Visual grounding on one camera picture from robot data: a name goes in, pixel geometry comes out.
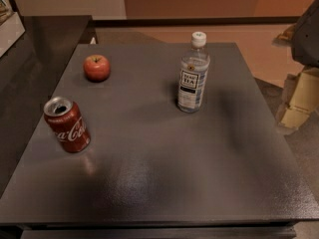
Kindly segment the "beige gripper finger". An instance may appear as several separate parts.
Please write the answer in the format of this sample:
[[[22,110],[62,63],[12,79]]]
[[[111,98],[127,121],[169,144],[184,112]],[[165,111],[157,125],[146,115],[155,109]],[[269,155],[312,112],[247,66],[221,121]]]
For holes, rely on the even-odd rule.
[[[277,125],[285,130],[300,128],[319,107],[319,69],[305,67],[298,75],[288,74],[281,100]]]

